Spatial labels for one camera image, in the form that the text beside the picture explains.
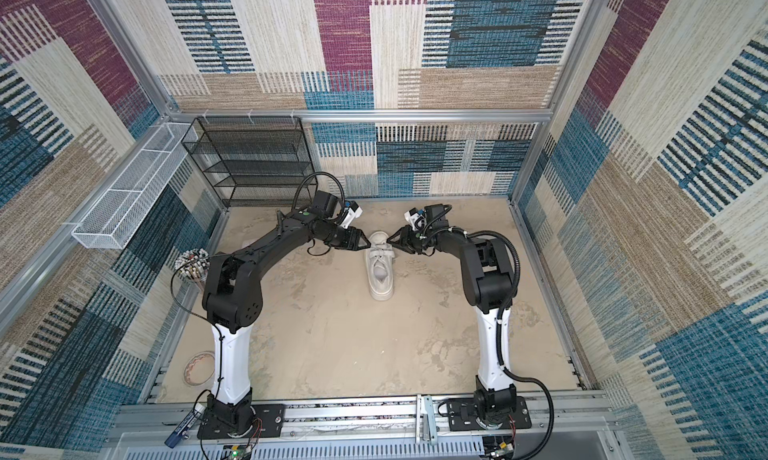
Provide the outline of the white shoelace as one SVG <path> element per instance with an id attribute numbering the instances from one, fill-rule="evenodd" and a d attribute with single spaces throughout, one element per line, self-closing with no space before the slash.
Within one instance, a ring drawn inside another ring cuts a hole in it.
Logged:
<path id="1" fill-rule="evenodd" d="M 394 250 L 386 243 L 372 246 L 367 253 L 366 261 L 369 273 L 375 278 L 386 278 L 392 275 Z"/>

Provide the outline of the white sneaker shoe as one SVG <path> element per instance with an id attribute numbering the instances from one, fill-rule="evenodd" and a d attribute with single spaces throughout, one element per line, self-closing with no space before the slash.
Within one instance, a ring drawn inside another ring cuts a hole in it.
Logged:
<path id="1" fill-rule="evenodd" d="M 369 236 L 371 247 L 366 250 L 365 263 L 369 291 L 374 300 L 389 300 L 394 293 L 393 247 L 387 242 L 389 235 L 375 231 Z"/>

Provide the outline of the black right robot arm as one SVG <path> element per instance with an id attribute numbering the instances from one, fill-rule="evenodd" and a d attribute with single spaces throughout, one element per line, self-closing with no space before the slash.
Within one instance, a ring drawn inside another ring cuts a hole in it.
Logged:
<path id="1" fill-rule="evenodd" d="M 465 298 L 477 318 L 480 360 L 473 395 L 476 421 L 486 429 L 502 426 L 517 409 L 515 380 L 508 370 L 509 309 L 517 295 L 520 261 L 498 232 L 469 233 L 451 225 L 450 205 L 434 204 L 405 214 L 407 225 L 387 238 L 408 254 L 440 252 L 458 259 Z"/>

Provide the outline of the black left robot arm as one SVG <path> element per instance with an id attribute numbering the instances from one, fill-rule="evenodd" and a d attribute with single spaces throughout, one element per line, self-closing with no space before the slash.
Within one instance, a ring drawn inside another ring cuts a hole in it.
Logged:
<path id="1" fill-rule="evenodd" d="M 215 336 L 213 392 L 206 399 L 197 438 L 244 438 L 256 428 L 248 373 L 250 335 L 264 306 L 261 281 L 295 249 L 320 241 L 338 250 L 371 246 L 351 222 L 362 215 L 355 201 L 319 191 L 311 203 L 277 213 L 276 226 L 253 243 L 210 258 L 202 306 Z"/>

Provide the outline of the black mesh shelf rack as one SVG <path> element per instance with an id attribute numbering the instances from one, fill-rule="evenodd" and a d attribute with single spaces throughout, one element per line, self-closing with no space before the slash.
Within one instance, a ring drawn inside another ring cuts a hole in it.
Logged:
<path id="1" fill-rule="evenodd" d="M 302 122 L 290 116 L 199 116 L 181 145 L 228 208 L 288 205 L 318 170 Z"/>

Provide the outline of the clear cup of pencils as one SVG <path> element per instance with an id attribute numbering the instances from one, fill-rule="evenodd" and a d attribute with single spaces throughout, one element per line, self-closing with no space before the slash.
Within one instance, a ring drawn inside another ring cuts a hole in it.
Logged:
<path id="1" fill-rule="evenodd" d="M 203 248 L 197 248 L 187 250 L 177 257 L 174 263 L 174 275 L 191 282 L 203 291 L 209 268 L 209 253 Z"/>

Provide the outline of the clear tape roll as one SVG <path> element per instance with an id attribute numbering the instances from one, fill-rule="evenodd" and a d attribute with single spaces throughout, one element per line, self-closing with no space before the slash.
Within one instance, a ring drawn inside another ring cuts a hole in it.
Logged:
<path id="1" fill-rule="evenodd" d="M 182 379 L 190 387 L 210 386 L 215 373 L 215 355 L 202 351 L 193 355 L 185 364 Z"/>

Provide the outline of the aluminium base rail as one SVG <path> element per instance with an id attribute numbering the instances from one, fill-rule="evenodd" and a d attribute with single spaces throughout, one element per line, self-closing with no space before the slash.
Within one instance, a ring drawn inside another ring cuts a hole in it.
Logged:
<path id="1" fill-rule="evenodd" d="M 199 420 L 174 449 L 164 445 L 189 404 L 128 406 L 102 459 L 630 459 L 629 441 L 601 391 L 559 391 L 549 410 L 526 392 L 498 430 L 473 423 L 468 395 L 259 401 L 258 432 L 199 440 Z"/>

